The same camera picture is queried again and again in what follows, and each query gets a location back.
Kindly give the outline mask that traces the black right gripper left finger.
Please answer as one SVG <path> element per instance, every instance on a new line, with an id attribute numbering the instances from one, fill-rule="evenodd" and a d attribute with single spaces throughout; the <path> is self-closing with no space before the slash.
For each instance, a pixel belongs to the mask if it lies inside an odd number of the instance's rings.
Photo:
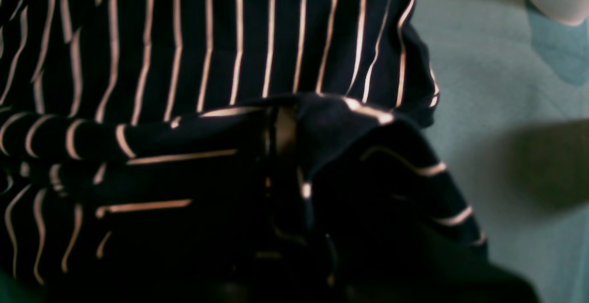
<path id="1" fill-rule="evenodd" d="M 265 154 L 278 166 L 296 163 L 297 109 L 295 106 L 276 106 L 268 110 L 265 130 Z"/>

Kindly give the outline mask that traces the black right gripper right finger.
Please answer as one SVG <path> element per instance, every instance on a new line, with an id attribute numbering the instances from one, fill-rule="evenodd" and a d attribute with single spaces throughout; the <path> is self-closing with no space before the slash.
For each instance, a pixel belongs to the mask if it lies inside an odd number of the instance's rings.
<path id="1" fill-rule="evenodd" d="M 352 303 L 538 303 L 526 280 L 430 230 L 372 245 L 351 275 Z"/>

